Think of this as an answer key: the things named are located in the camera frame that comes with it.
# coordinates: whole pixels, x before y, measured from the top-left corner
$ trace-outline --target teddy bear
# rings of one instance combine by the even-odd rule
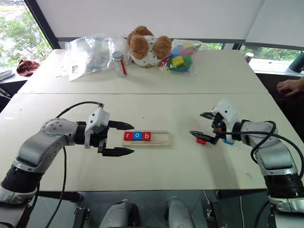
[[[127,38],[133,61],[146,68],[158,64],[171,51],[167,36],[156,38],[145,26],[138,26]]]

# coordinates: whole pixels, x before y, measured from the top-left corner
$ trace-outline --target jar lid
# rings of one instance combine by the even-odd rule
[[[124,54],[120,51],[116,51],[112,54],[112,57],[115,59],[123,59],[124,58]]]

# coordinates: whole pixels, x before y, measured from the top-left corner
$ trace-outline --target white table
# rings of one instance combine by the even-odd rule
[[[267,90],[236,50],[206,50],[197,60],[195,76],[164,74],[158,68],[131,64],[128,76],[114,70],[95,72],[69,82],[60,76],[64,51],[54,50],[19,93],[54,94],[236,94]]]
[[[213,95],[74,95],[16,94],[0,114],[0,177],[9,170],[22,143],[41,125],[66,107],[94,100],[105,103],[111,120],[136,129],[168,130],[170,147],[132,147],[135,152],[112,158],[96,148],[67,147],[67,191],[97,190],[211,190],[265,188],[258,166],[251,161],[251,148],[238,142],[229,146],[195,143],[189,130],[211,133],[211,120],[199,116],[221,99],[229,100],[239,119],[273,120],[279,133],[304,151],[304,145],[269,94]],[[87,104],[63,117],[86,121],[96,109]],[[121,146],[122,131],[110,130],[107,146]],[[291,149],[297,166],[298,155]],[[42,190],[61,190],[63,153],[44,175]]]

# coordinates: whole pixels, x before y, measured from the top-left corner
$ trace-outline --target plastic bag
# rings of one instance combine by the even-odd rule
[[[196,40],[174,39],[171,53],[159,64],[163,73],[195,74],[196,59],[203,50],[208,50],[206,44]]]
[[[66,43],[63,64],[69,81],[88,73],[114,68],[112,53],[116,51],[123,52],[126,64],[131,63],[131,52],[124,38],[97,34]]]

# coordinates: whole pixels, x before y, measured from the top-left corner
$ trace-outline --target human hand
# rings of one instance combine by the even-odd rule
[[[291,90],[291,92],[285,94],[285,96],[292,96],[304,89],[304,84],[301,80],[286,80],[279,82],[276,86],[279,93],[284,93],[284,90]]]

